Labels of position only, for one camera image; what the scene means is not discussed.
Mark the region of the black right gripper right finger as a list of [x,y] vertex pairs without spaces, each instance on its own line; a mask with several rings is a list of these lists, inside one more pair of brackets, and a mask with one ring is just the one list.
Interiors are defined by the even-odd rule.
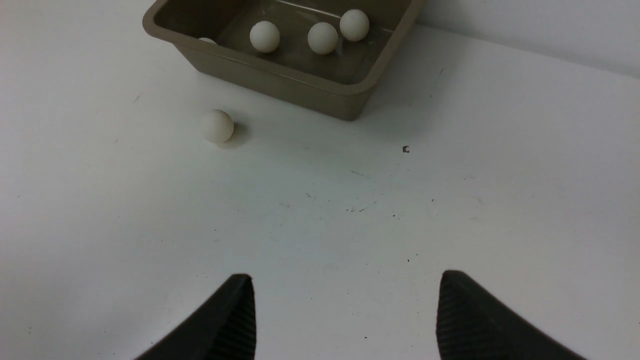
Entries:
[[583,359],[457,269],[439,281],[435,333],[442,360]]

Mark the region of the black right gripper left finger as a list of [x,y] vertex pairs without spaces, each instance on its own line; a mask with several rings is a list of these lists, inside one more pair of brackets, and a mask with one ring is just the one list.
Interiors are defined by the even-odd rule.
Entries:
[[233,274],[139,360],[253,360],[258,342],[251,276]]

